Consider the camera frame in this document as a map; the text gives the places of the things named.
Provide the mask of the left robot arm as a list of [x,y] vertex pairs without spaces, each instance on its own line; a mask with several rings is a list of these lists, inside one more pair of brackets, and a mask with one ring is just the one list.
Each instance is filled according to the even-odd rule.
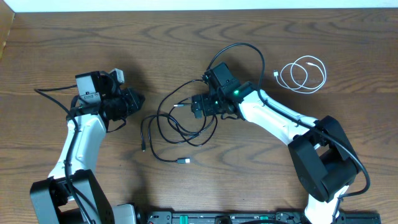
[[135,223],[131,204],[111,206],[95,177],[100,145],[110,121],[125,121],[139,111],[144,96],[122,89],[124,73],[95,71],[76,75],[71,107],[66,109],[68,134],[48,177],[30,189],[39,223]]

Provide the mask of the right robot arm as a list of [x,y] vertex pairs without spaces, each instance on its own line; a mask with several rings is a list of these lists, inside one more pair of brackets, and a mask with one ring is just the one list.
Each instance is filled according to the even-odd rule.
[[289,109],[253,83],[240,83],[224,62],[209,68],[202,79],[209,92],[193,96],[195,117],[226,114],[229,119],[254,123],[281,140],[308,192],[305,218],[310,223],[336,222],[340,202],[363,171],[340,123],[331,116],[316,119]]

